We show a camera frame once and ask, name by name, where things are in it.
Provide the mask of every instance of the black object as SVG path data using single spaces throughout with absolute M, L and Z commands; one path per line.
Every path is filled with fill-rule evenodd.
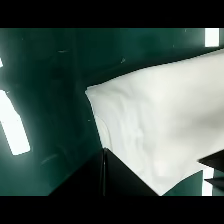
M 50 196 L 158 196 L 110 150 L 102 149 Z
M 200 159 L 199 163 L 224 172 L 224 150 Z
M 212 179 L 205 179 L 208 183 L 212 184 L 215 188 L 224 191 L 224 177 L 217 177 Z

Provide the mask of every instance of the folded cloth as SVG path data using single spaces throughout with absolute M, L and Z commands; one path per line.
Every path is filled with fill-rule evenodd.
M 86 91 L 103 147 L 159 195 L 224 148 L 224 54 L 141 69 Z

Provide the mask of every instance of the green surface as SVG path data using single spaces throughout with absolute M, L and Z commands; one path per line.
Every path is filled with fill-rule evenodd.
M 48 195 L 100 149 L 87 86 L 216 49 L 204 47 L 204 28 L 0 29 L 0 89 L 31 146 L 13 156 L 0 128 L 0 195 Z M 201 180 L 167 195 L 200 195 Z

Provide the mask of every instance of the white cloth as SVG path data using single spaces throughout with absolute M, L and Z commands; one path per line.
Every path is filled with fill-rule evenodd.
M 103 147 L 159 195 L 224 148 L 224 54 L 141 69 L 86 91 Z

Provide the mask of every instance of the glossy table surface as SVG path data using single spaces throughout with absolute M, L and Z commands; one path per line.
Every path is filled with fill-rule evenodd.
M 49 195 L 101 148 L 88 86 L 223 46 L 221 28 L 219 47 L 205 47 L 205 28 L 1 28 L 0 89 L 31 150 L 13 155 L 0 125 L 0 195 Z M 166 195 L 201 187 L 199 172 Z

